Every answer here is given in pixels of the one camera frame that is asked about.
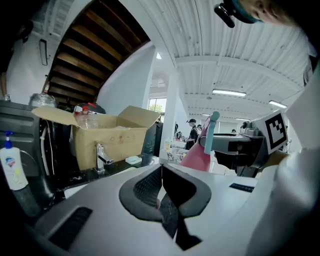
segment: chrome faucet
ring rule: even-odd
[[[103,174],[105,172],[105,164],[111,165],[114,163],[114,160],[107,156],[105,153],[105,148],[103,145],[98,143],[96,145],[96,171],[98,174]]]

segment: teal tube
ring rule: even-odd
[[[204,153],[210,155],[212,149],[212,143],[214,140],[214,132],[218,118],[220,117],[220,113],[215,111],[210,116],[210,124],[206,132],[206,140],[204,145]]]

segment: black shirt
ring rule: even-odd
[[[190,135],[189,135],[189,139],[194,139],[193,141],[187,141],[185,144],[185,149],[186,150],[190,150],[191,147],[196,144],[197,139],[198,139],[198,131],[197,131],[197,127],[193,126],[191,131],[190,131]]]

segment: wooden stair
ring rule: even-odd
[[[101,86],[150,39],[117,0],[96,0],[66,32],[48,76],[59,105],[95,102]]]

